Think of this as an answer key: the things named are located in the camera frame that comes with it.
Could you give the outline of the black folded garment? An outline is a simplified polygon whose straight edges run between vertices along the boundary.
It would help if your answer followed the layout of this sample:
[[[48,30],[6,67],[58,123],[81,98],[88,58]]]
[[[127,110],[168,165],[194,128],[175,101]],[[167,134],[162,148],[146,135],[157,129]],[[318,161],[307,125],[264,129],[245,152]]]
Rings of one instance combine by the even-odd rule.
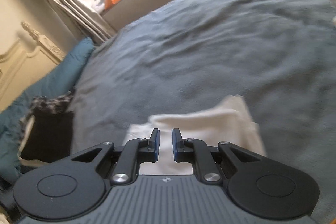
[[[51,163],[70,155],[73,137],[73,112],[33,115],[35,122],[22,151],[22,158]]]

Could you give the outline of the grey bed blanket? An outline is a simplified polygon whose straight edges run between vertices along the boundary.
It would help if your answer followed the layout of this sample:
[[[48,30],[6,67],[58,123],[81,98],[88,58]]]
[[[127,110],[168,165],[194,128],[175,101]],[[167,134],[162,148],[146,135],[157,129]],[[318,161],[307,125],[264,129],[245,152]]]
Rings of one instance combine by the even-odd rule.
[[[155,114],[244,97],[272,159],[310,174],[335,217],[335,9],[329,0],[173,0],[96,49],[77,83],[72,152]]]

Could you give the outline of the plaid dark garment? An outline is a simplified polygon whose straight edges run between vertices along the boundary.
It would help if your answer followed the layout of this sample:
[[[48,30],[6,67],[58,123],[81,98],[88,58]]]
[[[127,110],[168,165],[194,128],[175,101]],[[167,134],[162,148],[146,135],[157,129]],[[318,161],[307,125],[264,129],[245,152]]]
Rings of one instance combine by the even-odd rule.
[[[69,90],[66,92],[66,94],[57,96],[55,98],[47,98],[46,96],[34,97],[31,101],[27,114],[19,120],[21,125],[19,141],[23,140],[28,122],[33,115],[42,114],[48,116],[64,114],[68,111],[69,105],[73,100],[74,95],[75,90]]]

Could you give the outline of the teal pillow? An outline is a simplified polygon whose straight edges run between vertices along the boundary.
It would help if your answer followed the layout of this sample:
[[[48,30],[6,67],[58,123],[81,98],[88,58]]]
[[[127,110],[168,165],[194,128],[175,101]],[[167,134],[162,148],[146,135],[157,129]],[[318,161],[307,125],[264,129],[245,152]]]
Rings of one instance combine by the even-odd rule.
[[[14,102],[1,112],[1,180],[14,184],[21,175],[17,157],[21,125],[34,97],[55,98],[66,94],[78,82],[95,49],[91,38],[81,40],[49,74],[29,86]]]

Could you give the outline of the cream carved headboard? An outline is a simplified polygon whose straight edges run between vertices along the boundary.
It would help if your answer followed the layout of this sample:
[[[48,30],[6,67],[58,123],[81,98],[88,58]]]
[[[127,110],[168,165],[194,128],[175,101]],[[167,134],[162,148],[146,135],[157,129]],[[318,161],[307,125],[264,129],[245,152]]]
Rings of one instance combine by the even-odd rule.
[[[66,54],[47,36],[27,21],[21,26],[33,39],[35,48],[28,50],[18,39],[1,54],[1,111],[5,110],[30,85],[36,83],[58,66]]]

